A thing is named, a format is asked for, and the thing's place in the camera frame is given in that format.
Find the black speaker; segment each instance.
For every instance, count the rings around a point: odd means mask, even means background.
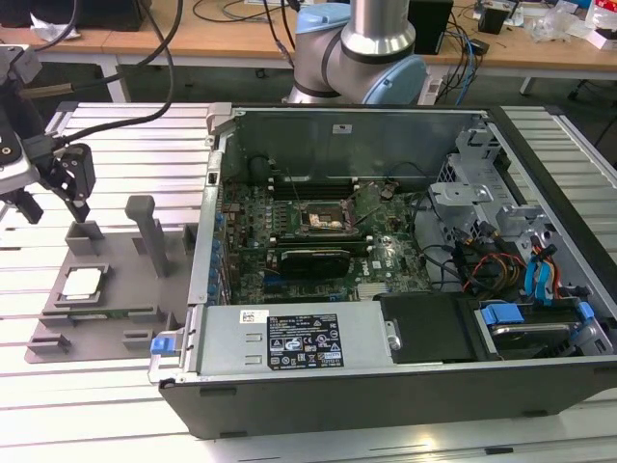
[[[112,31],[138,31],[151,0],[82,0],[79,27]],[[30,13],[53,24],[67,24],[73,11],[73,0],[0,0],[0,23],[4,27],[29,27]]]
[[[453,5],[453,0],[410,1],[408,18],[416,28],[415,54],[439,54]]]

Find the motherboard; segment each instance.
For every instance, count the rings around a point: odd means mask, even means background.
[[[396,190],[367,181],[340,199],[294,186],[281,199],[268,187],[227,184],[231,304],[361,301],[429,290],[411,224],[410,204],[419,197]]]

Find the computer tower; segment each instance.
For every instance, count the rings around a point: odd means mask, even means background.
[[[410,1],[408,18],[416,28],[415,54],[439,54],[453,5],[453,0]]]

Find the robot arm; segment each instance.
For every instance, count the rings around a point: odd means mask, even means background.
[[[325,3],[298,15],[290,103],[409,104],[426,77],[409,0]]]
[[[40,70],[29,48],[0,47],[0,67],[0,201],[36,224],[42,210],[24,187],[38,182],[66,203],[77,222],[84,222],[95,183],[90,148],[63,147],[44,134],[31,101],[19,96],[23,84]]]

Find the power supply label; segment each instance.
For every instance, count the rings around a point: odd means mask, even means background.
[[[268,367],[343,367],[336,314],[268,317]]]

